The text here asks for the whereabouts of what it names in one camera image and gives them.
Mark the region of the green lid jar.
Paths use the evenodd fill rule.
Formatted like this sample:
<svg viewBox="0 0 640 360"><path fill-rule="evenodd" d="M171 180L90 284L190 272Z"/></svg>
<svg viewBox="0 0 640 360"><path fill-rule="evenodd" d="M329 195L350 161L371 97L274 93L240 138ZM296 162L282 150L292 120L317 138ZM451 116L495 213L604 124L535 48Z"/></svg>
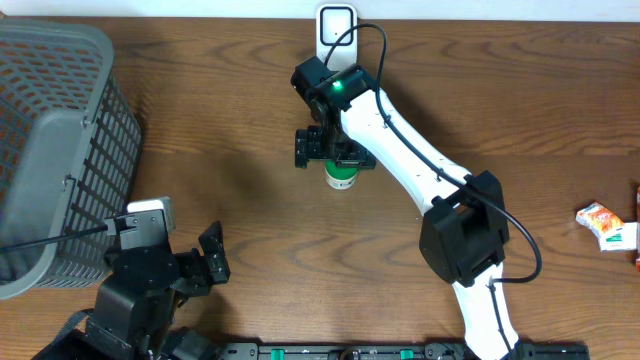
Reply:
<svg viewBox="0 0 640 360"><path fill-rule="evenodd" d="M357 168L338 167L335 162L325 163L325 180L336 190L346 190L352 187L357 179Z"/></svg>

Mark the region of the small orange white box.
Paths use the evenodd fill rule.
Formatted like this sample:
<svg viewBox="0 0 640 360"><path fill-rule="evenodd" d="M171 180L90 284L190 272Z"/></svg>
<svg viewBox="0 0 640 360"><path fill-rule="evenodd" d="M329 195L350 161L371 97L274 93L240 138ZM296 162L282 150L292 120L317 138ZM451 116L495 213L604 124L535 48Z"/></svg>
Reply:
<svg viewBox="0 0 640 360"><path fill-rule="evenodd" d="M593 202L579 210L576 213L576 221L598 238L614 236L624 227L624 222L599 202Z"/></svg>

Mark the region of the white green box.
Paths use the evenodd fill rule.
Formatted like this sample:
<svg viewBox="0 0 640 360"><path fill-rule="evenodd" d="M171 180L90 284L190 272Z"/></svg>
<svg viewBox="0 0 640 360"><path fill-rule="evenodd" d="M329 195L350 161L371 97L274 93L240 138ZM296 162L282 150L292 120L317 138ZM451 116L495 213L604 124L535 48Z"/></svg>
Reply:
<svg viewBox="0 0 640 360"><path fill-rule="evenodd" d="M624 223L605 233L599 240L602 252L634 251L637 249L638 224Z"/></svg>

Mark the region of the orange snack bar wrapper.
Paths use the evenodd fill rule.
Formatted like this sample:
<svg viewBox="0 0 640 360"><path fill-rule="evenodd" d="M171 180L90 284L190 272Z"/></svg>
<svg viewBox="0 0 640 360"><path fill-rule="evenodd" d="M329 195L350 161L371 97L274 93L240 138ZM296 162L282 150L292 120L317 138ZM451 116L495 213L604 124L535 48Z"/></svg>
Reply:
<svg viewBox="0 0 640 360"><path fill-rule="evenodd" d="M636 258L635 267L640 272L640 186L636 189Z"/></svg>

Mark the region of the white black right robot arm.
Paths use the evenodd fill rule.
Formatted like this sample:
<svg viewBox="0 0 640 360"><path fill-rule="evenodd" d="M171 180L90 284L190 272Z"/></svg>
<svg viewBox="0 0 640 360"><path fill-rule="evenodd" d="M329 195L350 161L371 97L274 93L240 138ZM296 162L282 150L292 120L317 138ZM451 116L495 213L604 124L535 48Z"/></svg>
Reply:
<svg viewBox="0 0 640 360"><path fill-rule="evenodd" d="M384 166L422 215L420 252L452 285L465 342L480 359L513 359L513 329L502 285L509 239L502 187L488 171L472 175L426 141L361 66L336 72L313 56L296 66L291 85L314 125L297 131L294 162L332 161L339 169Z"/></svg>

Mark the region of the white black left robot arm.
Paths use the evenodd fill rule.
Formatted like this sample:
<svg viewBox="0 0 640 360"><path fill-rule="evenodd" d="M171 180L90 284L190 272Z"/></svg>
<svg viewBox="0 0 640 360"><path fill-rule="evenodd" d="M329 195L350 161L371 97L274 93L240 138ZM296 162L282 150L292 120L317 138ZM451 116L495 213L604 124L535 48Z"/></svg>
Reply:
<svg viewBox="0 0 640 360"><path fill-rule="evenodd" d="M112 274L99 286L95 306L70 316L37 359L167 358L175 311L229 281L218 221L198 237L198 249L183 253L171 250L163 225L116 220L110 228L119 245L106 254Z"/></svg>

